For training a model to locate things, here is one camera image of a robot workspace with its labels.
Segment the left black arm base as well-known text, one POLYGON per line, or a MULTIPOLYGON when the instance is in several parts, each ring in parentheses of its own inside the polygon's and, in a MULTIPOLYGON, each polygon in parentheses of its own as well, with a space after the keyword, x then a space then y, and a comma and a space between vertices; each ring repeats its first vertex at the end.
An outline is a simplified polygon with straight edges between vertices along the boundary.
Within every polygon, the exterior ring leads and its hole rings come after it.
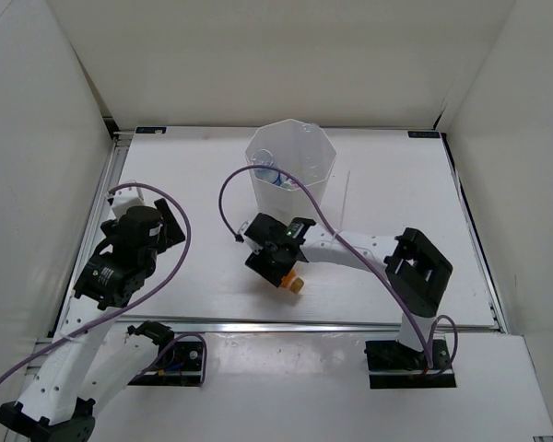
POLYGON ((208 345, 203 334, 178 334, 159 360, 129 382, 143 387, 202 387, 206 381, 208 345))

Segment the clear unlabelled plastic bottle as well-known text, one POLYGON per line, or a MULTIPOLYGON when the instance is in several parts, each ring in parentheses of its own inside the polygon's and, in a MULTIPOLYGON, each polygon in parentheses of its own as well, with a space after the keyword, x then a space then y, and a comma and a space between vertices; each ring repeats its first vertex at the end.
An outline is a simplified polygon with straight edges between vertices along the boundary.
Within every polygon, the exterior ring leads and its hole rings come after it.
POLYGON ((318 137, 322 129, 315 123, 302 122, 300 124, 300 133, 303 137, 318 137))

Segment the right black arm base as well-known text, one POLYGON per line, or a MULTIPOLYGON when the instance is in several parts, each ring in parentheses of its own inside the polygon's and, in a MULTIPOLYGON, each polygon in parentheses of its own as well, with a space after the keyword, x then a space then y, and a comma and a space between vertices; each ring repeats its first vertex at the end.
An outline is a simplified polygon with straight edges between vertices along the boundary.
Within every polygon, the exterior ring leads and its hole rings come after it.
POLYGON ((444 339, 432 346, 432 368, 424 352, 417 352, 394 340, 365 342, 371 390, 453 389, 457 387, 444 339))

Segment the white label clear bottle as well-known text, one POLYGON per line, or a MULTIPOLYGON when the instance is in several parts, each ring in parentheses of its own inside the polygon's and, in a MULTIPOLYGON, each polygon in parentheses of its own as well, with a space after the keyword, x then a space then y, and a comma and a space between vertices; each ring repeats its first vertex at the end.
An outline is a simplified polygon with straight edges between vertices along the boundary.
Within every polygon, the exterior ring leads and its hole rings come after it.
POLYGON ((294 191, 299 188, 299 185, 297 184, 296 181, 292 180, 291 178, 285 178, 281 181, 280 187, 287 191, 294 191))

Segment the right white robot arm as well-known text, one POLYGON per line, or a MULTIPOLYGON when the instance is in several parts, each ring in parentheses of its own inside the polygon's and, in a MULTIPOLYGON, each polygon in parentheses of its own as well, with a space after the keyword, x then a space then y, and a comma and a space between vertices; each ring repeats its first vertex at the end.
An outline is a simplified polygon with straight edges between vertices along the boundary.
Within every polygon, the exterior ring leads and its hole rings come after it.
POLYGON ((428 358, 453 265, 420 230, 408 227, 395 237, 348 231, 335 235, 308 218, 297 217, 285 225, 259 214, 245 222, 239 234, 252 250, 245 265, 276 287, 286 284, 298 262, 332 263, 380 276, 403 310, 396 359, 415 368, 428 358))

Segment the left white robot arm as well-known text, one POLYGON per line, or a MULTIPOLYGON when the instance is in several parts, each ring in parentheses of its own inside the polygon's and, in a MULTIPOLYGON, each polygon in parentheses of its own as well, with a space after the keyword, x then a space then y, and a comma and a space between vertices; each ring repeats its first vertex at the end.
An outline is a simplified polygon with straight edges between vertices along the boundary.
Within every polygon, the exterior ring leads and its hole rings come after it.
POLYGON ((74 285, 59 338, 42 349, 45 360, 29 387, 0 406, 0 425, 30 441, 87 441, 98 412, 149 366, 171 364, 171 329, 147 321, 129 331, 121 351, 100 366, 93 361, 116 318, 135 304, 133 295, 153 275, 158 256, 190 245, 188 222, 169 196, 153 205, 140 195, 113 197, 114 218, 74 285))

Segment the blue label clear bottle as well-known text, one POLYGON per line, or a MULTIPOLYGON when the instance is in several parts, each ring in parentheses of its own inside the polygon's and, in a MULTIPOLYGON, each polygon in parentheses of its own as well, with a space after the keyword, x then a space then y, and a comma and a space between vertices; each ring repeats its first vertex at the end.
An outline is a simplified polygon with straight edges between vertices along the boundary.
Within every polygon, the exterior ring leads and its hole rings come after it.
POLYGON ((253 169, 255 178, 276 186, 281 185, 282 177, 276 170, 277 163, 270 151, 258 149, 252 153, 250 161, 252 165, 257 166, 257 169, 253 169))

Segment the orange juice bottle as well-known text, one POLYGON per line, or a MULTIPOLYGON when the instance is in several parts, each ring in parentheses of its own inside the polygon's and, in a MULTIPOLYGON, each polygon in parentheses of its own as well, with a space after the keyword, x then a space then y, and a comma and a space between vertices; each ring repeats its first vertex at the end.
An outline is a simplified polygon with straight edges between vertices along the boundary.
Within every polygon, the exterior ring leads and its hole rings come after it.
POLYGON ((291 270, 281 279, 279 287, 287 289, 294 295, 298 295, 304 287, 304 281, 299 276, 297 276, 294 270, 291 270))

